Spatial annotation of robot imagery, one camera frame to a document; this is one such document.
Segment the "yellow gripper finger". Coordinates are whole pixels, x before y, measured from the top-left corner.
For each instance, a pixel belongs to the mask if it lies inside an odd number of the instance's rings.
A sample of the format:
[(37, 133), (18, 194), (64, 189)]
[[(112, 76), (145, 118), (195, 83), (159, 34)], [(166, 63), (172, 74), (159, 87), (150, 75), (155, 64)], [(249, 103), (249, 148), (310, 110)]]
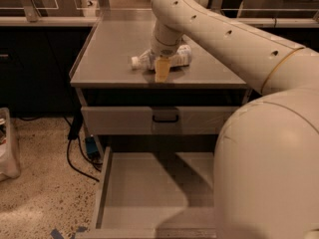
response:
[(170, 70), (170, 59), (159, 57), (155, 63), (155, 81), (157, 83), (164, 83), (168, 77)]

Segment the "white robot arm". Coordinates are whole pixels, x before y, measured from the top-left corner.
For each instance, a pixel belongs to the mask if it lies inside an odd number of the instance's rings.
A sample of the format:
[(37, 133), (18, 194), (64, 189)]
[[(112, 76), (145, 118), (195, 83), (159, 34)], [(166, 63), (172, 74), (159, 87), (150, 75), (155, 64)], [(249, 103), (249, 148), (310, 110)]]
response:
[(208, 0), (152, 0), (152, 49), (188, 36), (258, 92), (224, 124), (214, 151), (217, 239), (318, 239), (319, 55), (207, 10)]

